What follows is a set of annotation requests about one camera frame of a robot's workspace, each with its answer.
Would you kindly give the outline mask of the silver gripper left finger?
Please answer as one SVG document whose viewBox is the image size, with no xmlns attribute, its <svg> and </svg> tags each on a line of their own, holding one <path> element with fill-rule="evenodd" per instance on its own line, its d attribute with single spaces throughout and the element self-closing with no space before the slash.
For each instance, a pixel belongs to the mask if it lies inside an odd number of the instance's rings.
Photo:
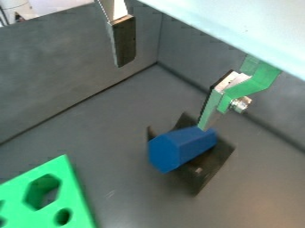
<svg viewBox="0 0 305 228">
<path fill-rule="evenodd" d="M 137 18 L 129 13 L 126 0 L 94 0 L 106 18 L 114 63 L 122 68 L 137 57 Z"/>
</svg>

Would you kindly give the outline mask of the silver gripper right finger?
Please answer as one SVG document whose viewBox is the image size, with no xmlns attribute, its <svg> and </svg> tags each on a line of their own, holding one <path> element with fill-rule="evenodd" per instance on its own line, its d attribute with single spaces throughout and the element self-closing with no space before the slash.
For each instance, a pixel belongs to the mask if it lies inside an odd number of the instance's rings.
<svg viewBox="0 0 305 228">
<path fill-rule="evenodd" d="M 251 94 L 267 90 L 275 83 L 281 70 L 252 55 L 245 57 L 240 72 L 231 70 L 214 83 L 202 106 L 198 128 L 206 131 L 212 127 L 216 112 L 228 110 L 243 113 L 252 99 Z"/>
</svg>

